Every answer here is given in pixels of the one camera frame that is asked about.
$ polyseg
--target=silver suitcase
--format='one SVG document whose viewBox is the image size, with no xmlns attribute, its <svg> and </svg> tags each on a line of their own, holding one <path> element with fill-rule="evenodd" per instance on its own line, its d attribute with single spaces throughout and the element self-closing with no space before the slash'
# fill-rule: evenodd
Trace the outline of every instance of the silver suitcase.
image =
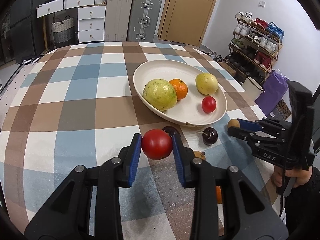
<svg viewBox="0 0 320 240">
<path fill-rule="evenodd" d="M 153 42 L 160 7 L 161 0 L 133 0 L 128 41 Z"/>
<path fill-rule="evenodd" d="M 104 41 L 126 41 L 132 0 L 107 0 Z"/>
</svg>

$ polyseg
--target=white plate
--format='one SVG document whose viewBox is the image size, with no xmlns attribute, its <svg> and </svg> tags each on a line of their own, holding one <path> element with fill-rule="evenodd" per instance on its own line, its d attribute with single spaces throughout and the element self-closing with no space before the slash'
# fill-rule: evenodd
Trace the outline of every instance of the white plate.
<svg viewBox="0 0 320 240">
<path fill-rule="evenodd" d="M 227 99 L 221 88 L 212 95 L 217 101 L 217 108 L 213 113 L 206 114 L 201 107 L 201 102 L 206 96 L 196 88 L 196 76 L 203 71 L 188 64 L 175 60 L 154 60 L 141 64 L 133 74 L 133 84 L 142 102 L 155 114 L 163 119 L 186 125 L 186 122 L 197 126 L 209 125 L 219 121 L 227 111 Z M 150 105 L 142 96 L 145 85 L 152 79 L 162 78 L 167 81 L 178 78 L 188 86 L 187 96 L 166 111 L 159 111 Z"/>
</svg>

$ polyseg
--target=drawer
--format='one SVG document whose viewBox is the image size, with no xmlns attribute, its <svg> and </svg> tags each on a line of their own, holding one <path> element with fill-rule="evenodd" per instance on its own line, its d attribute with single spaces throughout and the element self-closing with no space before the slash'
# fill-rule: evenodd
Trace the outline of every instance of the drawer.
<svg viewBox="0 0 320 240">
<path fill-rule="evenodd" d="M 94 5 L 94 0 L 65 0 L 64 2 L 65 9 L 87 5 Z"/>
<path fill-rule="evenodd" d="M 90 41 L 103 41 L 104 30 L 92 30 L 78 32 L 79 43 Z"/>
<path fill-rule="evenodd" d="M 89 6 L 78 9 L 78 20 L 104 18 L 106 15 L 106 6 Z"/>
<path fill-rule="evenodd" d="M 37 8 L 37 18 L 63 10 L 63 0 L 56 0 Z"/>
<path fill-rule="evenodd" d="M 104 18 L 79 20 L 78 29 L 79 31 L 103 30 Z"/>
</svg>

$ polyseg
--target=plaid tablecloth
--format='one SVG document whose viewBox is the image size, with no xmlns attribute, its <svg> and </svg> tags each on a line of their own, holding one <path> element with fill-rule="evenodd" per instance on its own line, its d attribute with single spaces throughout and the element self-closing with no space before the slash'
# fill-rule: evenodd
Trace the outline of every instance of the plaid tablecloth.
<svg viewBox="0 0 320 240">
<path fill-rule="evenodd" d="M 137 96 L 134 71 L 143 62 L 157 59 L 185 62 L 217 77 L 228 109 L 213 124 L 219 135 L 213 146 L 203 144 L 197 129 L 155 115 Z M 212 165 L 238 166 L 273 203 L 272 165 L 253 158 L 244 141 L 226 133 L 232 118 L 262 117 L 259 107 L 218 63 L 191 47 L 106 42 L 52 51 L 25 78 L 0 133 L 0 180 L 10 218 L 23 232 L 76 165 L 102 165 L 128 146 L 134 133 L 143 135 L 166 125 L 180 130 L 185 146 L 205 151 Z M 141 153 L 133 187 L 120 189 L 124 238 L 188 239 L 193 197 L 193 190 L 181 188 L 172 155 L 154 161 Z M 93 212 L 90 223 L 93 229 Z"/>
</svg>

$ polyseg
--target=fruit stem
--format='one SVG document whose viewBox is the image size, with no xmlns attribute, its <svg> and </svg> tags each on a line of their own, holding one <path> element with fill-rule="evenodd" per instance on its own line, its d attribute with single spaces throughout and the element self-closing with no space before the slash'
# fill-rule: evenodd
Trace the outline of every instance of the fruit stem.
<svg viewBox="0 0 320 240">
<path fill-rule="evenodd" d="M 196 126 L 196 125 L 194 125 L 194 124 L 191 124 L 191 123 L 189 123 L 189 122 L 186 122 L 186 125 L 191 125 L 191 126 L 193 126 L 193 127 L 196 127 L 196 128 L 198 128 L 203 134 L 205 134 L 206 136 L 208 136 L 204 131 L 202 131 L 198 126 Z"/>
</svg>

